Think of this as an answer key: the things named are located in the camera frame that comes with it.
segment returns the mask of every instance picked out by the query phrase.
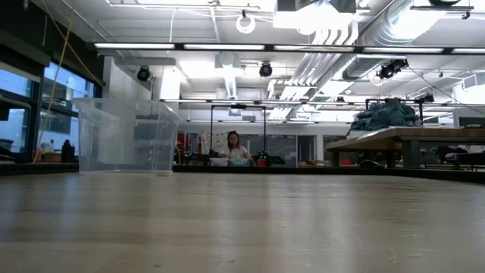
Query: desk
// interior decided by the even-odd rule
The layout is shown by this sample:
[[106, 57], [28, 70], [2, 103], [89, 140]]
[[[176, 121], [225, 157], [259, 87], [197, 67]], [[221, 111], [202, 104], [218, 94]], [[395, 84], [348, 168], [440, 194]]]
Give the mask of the desk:
[[396, 166], [396, 151], [402, 151], [405, 168], [419, 168], [420, 148], [485, 143], [485, 129], [392, 127], [327, 145], [333, 166], [340, 166], [340, 152], [385, 152], [387, 167]]

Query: table leg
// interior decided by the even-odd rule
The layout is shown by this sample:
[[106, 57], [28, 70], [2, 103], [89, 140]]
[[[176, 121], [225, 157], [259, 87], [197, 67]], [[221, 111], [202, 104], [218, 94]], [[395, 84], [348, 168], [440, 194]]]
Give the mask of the table leg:
[[386, 152], [387, 168], [396, 168], [396, 152]]
[[421, 166], [421, 151], [419, 141], [402, 142], [402, 160], [404, 168], [419, 168]]
[[340, 167], [340, 152], [332, 152], [332, 167]]

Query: red object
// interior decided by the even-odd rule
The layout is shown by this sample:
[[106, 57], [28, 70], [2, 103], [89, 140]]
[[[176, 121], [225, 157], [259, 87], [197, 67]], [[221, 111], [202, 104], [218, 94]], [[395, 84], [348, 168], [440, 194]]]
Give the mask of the red object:
[[258, 159], [258, 167], [266, 167], [266, 159]]
[[341, 165], [352, 165], [352, 160], [351, 159], [342, 159], [340, 160]]

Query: white ceiling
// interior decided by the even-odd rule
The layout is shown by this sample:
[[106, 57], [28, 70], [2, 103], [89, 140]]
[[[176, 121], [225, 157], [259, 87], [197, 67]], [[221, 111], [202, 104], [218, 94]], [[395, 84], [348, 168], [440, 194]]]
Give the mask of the white ceiling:
[[[370, 3], [371, 12], [361, 19], [359, 27], [362, 28], [372, 18], [378, 14], [383, 7], [391, 0], [372, 0]], [[42, 7], [42, 0], [33, 0], [34, 3]], [[73, 0], [46, 0], [48, 6], [54, 11], [57, 20], [67, 25], [67, 18], [70, 9], [63, 3], [72, 5]], [[165, 3], [165, 4], [197, 4], [206, 5], [207, 0], [139, 0], [140, 3]], [[260, 5], [263, 9], [271, 11], [275, 0], [221, 0], [222, 5]], [[116, 8], [110, 7], [103, 0], [78, 0], [77, 12], [103, 35], [108, 41], [112, 42], [167, 42], [171, 32], [171, 18], [173, 11], [167, 10], [146, 10], [142, 8]], [[217, 42], [214, 25], [208, 16], [208, 11], [197, 11], [199, 16], [184, 11], [178, 11], [174, 15], [173, 39], [172, 42]], [[234, 15], [233, 11], [216, 11], [217, 16]], [[469, 20], [461, 20], [460, 14], [449, 14], [446, 19], [438, 21], [429, 31], [414, 41], [418, 46], [483, 46], [485, 44], [485, 16], [475, 12]], [[312, 37], [303, 36], [295, 30], [275, 29], [271, 23], [257, 20], [256, 28], [253, 33], [242, 34], [236, 29], [236, 17], [218, 17], [217, 28], [221, 42], [233, 43], [307, 43]], [[88, 24], [77, 17], [74, 21], [74, 32], [87, 42], [104, 41]], [[195, 63], [205, 64], [205, 69], [212, 69], [215, 52], [124, 52], [128, 58], [151, 58], [151, 57], [171, 57], [177, 59], [184, 70], [189, 70]], [[283, 53], [243, 53], [240, 55], [242, 63], [261, 63], [261, 61], [271, 61], [280, 76], [291, 76], [298, 67], [303, 54], [283, 54]], [[477, 70], [485, 69], [485, 58], [482, 57], [446, 57], [446, 56], [409, 56], [409, 64], [413, 69], [420, 70]], [[444, 76], [457, 76], [456, 73], [445, 73]], [[450, 91], [449, 85], [456, 80], [440, 78], [438, 73], [424, 74], [424, 77], [431, 83], [439, 83], [445, 91]], [[187, 92], [215, 92], [218, 86], [224, 85], [222, 78], [196, 78], [188, 79], [194, 86], [194, 90], [184, 90]], [[267, 85], [268, 79], [257, 77], [238, 77], [238, 86], [261, 87]], [[373, 83], [356, 83], [351, 86], [352, 94], [359, 96], [405, 96], [417, 89], [423, 88], [428, 84], [410, 71], [403, 71], [395, 80], [385, 82], [381, 87]]]

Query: white shirt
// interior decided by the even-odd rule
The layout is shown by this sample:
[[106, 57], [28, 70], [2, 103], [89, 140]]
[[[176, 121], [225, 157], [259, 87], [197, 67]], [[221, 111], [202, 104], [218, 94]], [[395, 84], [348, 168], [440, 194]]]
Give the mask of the white shirt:
[[248, 150], [244, 146], [239, 146], [237, 148], [232, 148], [229, 150], [229, 147], [224, 147], [221, 151], [221, 154], [228, 155], [230, 159], [243, 159], [246, 158], [244, 155], [248, 153]]

